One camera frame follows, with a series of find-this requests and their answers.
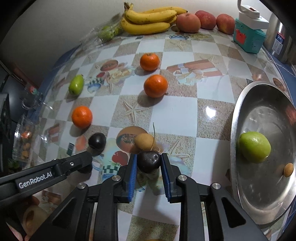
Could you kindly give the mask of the blue checked tablecloth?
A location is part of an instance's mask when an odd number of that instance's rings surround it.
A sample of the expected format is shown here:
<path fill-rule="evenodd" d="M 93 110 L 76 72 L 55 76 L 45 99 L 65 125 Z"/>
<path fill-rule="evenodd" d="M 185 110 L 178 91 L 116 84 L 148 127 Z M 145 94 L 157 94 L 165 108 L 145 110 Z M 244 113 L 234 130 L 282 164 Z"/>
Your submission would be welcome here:
<path fill-rule="evenodd" d="M 280 73 L 281 78 L 285 81 L 288 92 L 293 101 L 293 104 L 295 104 L 295 74 L 291 66 L 288 64 L 281 63 L 264 46 L 262 47 L 262 49 L 264 50 L 269 60 L 273 63 L 273 65 L 276 67 L 276 69 Z"/>

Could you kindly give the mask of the tan longan fruit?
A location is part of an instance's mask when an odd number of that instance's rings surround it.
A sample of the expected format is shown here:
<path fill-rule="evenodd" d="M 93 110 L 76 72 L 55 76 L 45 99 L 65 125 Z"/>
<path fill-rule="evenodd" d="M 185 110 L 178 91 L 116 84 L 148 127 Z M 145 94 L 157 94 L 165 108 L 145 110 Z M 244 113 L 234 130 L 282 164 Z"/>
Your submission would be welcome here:
<path fill-rule="evenodd" d="M 140 133 L 134 139 L 135 145 L 143 150 L 143 151 L 150 151 L 155 146 L 154 137 L 148 133 Z"/>

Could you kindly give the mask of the orange tangerine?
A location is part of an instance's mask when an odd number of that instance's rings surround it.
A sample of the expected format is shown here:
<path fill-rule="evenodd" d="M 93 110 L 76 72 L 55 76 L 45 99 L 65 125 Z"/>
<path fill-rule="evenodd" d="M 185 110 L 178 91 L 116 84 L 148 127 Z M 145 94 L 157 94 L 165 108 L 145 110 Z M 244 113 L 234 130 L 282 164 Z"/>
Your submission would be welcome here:
<path fill-rule="evenodd" d="M 71 118 L 77 128 L 85 129 L 91 125 L 93 116 L 89 107 L 79 106 L 74 109 Z"/>
<path fill-rule="evenodd" d="M 155 71 L 160 64 L 160 59 L 155 53 L 146 53 L 140 58 L 140 66 L 144 71 Z"/>
<path fill-rule="evenodd" d="M 151 98 L 159 98 L 165 95 L 168 85 L 165 77 L 155 74 L 145 80 L 144 92 Z"/>

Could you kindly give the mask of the plastic bag green fruit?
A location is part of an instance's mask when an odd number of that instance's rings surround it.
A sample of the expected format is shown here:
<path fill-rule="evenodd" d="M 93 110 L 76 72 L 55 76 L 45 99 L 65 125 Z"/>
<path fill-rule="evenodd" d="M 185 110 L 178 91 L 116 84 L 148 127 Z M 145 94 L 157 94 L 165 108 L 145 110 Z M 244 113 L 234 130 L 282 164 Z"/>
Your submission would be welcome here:
<path fill-rule="evenodd" d="M 121 14 L 113 16 L 109 21 L 94 27 L 80 40 L 80 47 L 89 50 L 101 47 L 123 33 L 121 27 Z"/>

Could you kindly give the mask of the black cherry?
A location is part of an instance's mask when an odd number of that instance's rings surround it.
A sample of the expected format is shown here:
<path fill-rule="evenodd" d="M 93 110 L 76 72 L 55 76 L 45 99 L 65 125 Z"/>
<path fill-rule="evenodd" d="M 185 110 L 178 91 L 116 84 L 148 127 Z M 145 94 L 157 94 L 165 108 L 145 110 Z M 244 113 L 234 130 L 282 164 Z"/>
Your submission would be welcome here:
<path fill-rule="evenodd" d="M 90 148 L 102 152 L 106 146 L 106 136 L 103 133 L 94 133 L 88 139 L 88 145 Z"/>

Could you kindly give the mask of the peach beside bananas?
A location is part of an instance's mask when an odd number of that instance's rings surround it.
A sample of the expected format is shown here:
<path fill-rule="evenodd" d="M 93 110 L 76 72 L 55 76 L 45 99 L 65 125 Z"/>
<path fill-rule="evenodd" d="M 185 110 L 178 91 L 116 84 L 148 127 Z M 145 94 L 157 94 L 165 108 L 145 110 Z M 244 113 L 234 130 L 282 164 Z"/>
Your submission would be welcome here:
<path fill-rule="evenodd" d="M 201 28 L 200 19 L 191 13 L 184 13 L 177 16 L 177 28 L 185 33 L 197 33 Z"/>

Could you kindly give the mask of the stainless steel kettle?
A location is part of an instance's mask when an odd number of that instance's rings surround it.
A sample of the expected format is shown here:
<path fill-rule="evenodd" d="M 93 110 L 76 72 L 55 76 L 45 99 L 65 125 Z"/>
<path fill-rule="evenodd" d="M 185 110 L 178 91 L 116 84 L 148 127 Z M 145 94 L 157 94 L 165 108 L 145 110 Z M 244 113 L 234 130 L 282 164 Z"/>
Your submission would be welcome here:
<path fill-rule="evenodd" d="M 281 63 L 295 64 L 295 43 L 274 13 L 269 19 L 263 45 Z"/>

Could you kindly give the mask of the middle red peach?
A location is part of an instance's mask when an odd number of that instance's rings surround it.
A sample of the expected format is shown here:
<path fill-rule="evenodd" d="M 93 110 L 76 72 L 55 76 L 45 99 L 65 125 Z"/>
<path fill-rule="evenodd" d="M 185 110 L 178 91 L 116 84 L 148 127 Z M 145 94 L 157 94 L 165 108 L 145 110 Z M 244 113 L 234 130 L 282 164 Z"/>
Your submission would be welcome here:
<path fill-rule="evenodd" d="M 213 30 L 216 26 L 216 18 L 211 14 L 203 10 L 196 11 L 195 15 L 201 22 L 201 28 L 206 30 Z"/>

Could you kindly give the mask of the small green jujube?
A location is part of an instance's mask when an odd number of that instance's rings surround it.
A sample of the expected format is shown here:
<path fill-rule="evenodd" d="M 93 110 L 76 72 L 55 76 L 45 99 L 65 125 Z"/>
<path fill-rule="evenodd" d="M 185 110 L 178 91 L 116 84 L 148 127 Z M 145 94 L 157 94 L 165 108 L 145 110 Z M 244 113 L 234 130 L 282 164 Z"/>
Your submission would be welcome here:
<path fill-rule="evenodd" d="M 69 93 L 73 96 L 78 96 L 84 87 L 84 78 L 82 75 L 76 75 L 70 82 Z"/>

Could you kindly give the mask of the dark cherry with stem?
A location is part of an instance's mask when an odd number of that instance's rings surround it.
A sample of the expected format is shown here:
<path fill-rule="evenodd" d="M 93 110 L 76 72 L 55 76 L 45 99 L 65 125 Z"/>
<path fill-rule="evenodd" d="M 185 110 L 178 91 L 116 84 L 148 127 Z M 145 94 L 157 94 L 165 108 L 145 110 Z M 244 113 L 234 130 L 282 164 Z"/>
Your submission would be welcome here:
<path fill-rule="evenodd" d="M 159 149 L 157 146 L 156 132 L 154 126 L 153 129 L 154 133 L 152 136 L 154 137 L 155 141 L 154 148 L 150 151 L 143 151 L 139 149 L 140 152 L 137 154 L 137 167 L 142 173 L 146 174 L 151 174 L 160 167 L 161 154 L 159 153 Z"/>

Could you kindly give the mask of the red peach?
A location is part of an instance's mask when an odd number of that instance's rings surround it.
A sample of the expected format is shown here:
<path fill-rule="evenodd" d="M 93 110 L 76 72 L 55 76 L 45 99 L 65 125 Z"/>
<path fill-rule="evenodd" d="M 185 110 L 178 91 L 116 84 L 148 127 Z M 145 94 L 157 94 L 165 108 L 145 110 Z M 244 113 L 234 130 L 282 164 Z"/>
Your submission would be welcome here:
<path fill-rule="evenodd" d="M 216 26 L 216 18 L 211 14 L 203 10 L 196 11 L 195 15 L 201 22 L 201 28 L 206 30 L 213 30 Z"/>
<path fill-rule="evenodd" d="M 216 18 L 216 25 L 220 32 L 227 35 L 233 35 L 235 20 L 233 17 L 227 14 L 220 14 Z"/>

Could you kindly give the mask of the round steel tray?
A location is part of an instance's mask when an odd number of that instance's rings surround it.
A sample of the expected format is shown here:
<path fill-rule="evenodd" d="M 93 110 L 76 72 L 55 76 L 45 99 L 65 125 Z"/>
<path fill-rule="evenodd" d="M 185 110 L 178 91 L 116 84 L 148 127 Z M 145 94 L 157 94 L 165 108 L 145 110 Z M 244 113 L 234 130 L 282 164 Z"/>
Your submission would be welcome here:
<path fill-rule="evenodd" d="M 230 177 L 234 199 L 260 227 L 279 220 L 295 199 L 295 107 L 273 84 L 252 82 L 237 99 Z"/>

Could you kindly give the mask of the teal plastic box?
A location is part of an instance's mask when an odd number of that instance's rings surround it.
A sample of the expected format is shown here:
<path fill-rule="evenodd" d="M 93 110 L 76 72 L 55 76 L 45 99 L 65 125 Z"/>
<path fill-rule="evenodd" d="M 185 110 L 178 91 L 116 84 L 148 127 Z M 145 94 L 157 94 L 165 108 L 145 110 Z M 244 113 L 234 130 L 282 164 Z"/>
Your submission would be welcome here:
<path fill-rule="evenodd" d="M 265 38 L 266 33 L 263 30 L 254 30 L 235 19 L 233 40 L 245 52 L 258 54 Z"/>

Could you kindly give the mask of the yellow banana bunch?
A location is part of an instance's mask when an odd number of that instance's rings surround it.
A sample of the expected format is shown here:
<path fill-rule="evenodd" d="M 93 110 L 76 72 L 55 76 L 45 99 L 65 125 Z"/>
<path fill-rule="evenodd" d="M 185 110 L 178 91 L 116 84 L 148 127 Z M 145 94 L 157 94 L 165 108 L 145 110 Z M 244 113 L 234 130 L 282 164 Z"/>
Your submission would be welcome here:
<path fill-rule="evenodd" d="M 150 9 L 139 13 L 134 11 L 133 6 L 124 2 L 125 12 L 120 21 L 122 29 L 131 35 L 163 33 L 175 23 L 178 15 L 188 13 L 177 6 Z"/>

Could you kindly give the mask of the white power strip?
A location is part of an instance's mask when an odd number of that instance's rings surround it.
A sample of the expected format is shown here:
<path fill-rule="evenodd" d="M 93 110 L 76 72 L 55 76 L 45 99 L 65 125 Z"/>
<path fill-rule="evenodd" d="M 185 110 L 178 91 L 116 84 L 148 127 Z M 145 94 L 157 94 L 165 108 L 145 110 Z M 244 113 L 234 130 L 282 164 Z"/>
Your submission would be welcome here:
<path fill-rule="evenodd" d="M 260 15 L 260 12 L 249 5 L 242 5 L 241 0 L 237 1 L 239 9 L 238 20 L 253 30 L 267 30 L 269 21 Z"/>

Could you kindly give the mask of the right red peach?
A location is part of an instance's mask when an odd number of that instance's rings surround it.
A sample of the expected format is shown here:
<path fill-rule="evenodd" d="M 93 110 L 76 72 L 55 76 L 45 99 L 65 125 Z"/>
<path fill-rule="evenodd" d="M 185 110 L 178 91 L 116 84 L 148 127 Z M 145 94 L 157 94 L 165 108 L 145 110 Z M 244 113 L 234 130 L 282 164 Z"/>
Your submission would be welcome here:
<path fill-rule="evenodd" d="M 227 35 L 233 35 L 235 20 L 233 17 L 227 14 L 220 14 L 216 18 L 216 25 L 220 32 Z"/>

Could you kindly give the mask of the large green jujube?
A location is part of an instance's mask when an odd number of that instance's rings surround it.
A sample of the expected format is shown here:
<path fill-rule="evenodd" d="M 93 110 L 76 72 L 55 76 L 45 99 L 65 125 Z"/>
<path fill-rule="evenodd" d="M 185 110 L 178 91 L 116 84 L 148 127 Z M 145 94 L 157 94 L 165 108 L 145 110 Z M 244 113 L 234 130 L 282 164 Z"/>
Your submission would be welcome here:
<path fill-rule="evenodd" d="M 252 163 L 262 163 L 271 153 L 268 139 L 259 132 L 242 133 L 239 137 L 238 148 L 243 157 Z"/>

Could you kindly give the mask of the small tan longan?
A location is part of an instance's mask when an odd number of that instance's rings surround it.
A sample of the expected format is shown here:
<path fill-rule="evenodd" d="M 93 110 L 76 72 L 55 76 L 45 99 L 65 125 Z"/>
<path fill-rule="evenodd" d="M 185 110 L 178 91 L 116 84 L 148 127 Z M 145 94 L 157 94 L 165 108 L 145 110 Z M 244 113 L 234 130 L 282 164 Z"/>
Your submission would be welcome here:
<path fill-rule="evenodd" d="M 284 177 L 287 177 L 287 178 L 290 177 L 293 173 L 293 170 L 294 170 L 293 163 L 287 163 L 283 170 Z"/>

